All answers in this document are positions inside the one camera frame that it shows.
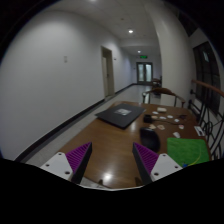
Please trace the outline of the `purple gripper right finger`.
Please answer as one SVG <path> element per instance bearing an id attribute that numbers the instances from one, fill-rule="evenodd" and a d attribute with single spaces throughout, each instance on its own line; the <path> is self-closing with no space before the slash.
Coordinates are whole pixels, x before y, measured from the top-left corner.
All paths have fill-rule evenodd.
<path id="1" fill-rule="evenodd" d="M 157 154 L 138 143 L 133 144 L 132 152 L 144 185 L 182 169 L 168 154 Z"/>

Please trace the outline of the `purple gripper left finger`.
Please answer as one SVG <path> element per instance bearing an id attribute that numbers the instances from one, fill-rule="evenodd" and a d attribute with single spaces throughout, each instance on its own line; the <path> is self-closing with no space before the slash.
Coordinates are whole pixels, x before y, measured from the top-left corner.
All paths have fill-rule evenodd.
<path id="1" fill-rule="evenodd" d="M 68 153 L 56 153 L 41 166 L 41 169 L 75 184 L 79 184 L 83 178 L 91 154 L 92 143 L 89 142 Z"/>

